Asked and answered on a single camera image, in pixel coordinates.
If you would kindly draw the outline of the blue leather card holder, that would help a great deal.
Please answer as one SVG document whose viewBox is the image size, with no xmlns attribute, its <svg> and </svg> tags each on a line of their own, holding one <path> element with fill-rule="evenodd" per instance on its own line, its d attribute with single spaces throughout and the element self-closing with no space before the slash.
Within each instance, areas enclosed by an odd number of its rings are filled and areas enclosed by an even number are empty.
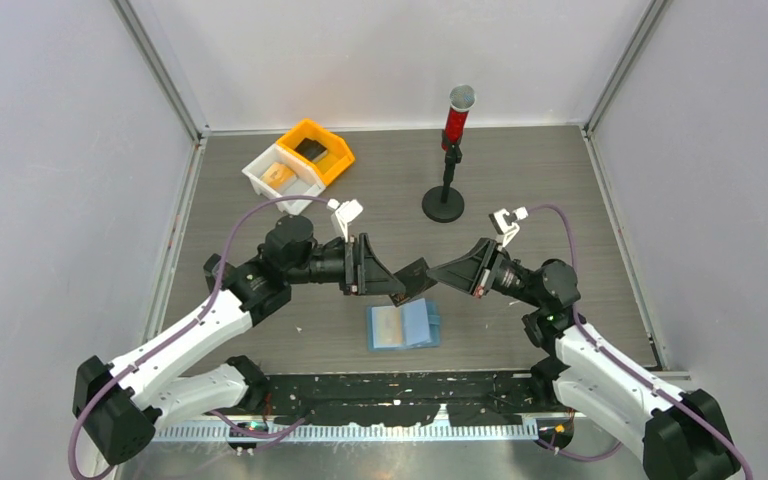
<svg viewBox="0 0 768 480">
<path fill-rule="evenodd" d="M 420 298 L 399 307 L 392 306 L 401 312 L 404 333 L 403 344 L 399 347 L 375 348 L 373 346 L 371 330 L 371 310 L 375 307 L 369 307 L 366 312 L 367 346 L 369 351 L 412 350 L 438 347 L 441 344 L 441 317 L 438 306 L 432 301 Z"/>
</svg>

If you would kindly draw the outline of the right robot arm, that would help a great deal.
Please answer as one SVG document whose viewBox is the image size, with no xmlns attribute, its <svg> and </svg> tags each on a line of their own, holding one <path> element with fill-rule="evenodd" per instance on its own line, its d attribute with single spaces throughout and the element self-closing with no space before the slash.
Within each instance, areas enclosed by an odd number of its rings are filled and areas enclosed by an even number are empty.
<svg viewBox="0 0 768 480">
<path fill-rule="evenodd" d="M 490 238 L 432 267 L 434 281 L 482 298 L 497 292 L 533 306 L 522 318 L 547 358 L 531 369 L 531 397 L 544 410 L 584 414 L 631 451 L 650 479 L 728 479 L 745 468 L 716 399 L 686 391 L 613 347 L 576 309 L 574 268 L 549 259 L 532 270 Z"/>
</svg>

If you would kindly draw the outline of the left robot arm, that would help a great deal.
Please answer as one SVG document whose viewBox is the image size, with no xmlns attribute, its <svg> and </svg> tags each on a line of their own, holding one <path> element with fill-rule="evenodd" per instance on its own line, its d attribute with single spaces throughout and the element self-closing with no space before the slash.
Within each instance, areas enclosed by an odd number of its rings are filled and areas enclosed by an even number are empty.
<svg viewBox="0 0 768 480">
<path fill-rule="evenodd" d="M 294 285 L 332 283 L 347 296 L 405 290 L 372 252 L 367 234 L 320 244 L 312 222 L 293 215 L 276 222 L 253 258 L 233 266 L 215 254 L 205 274 L 210 295 L 184 318 L 109 362 L 92 356 L 77 368 L 75 430 L 85 432 L 111 466 L 134 458 L 157 431 L 203 412 L 258 412 L 268 381 L 249 358 L 232 357 L 202 375 L 183 374 L 288 304 Z"/>
</svg>

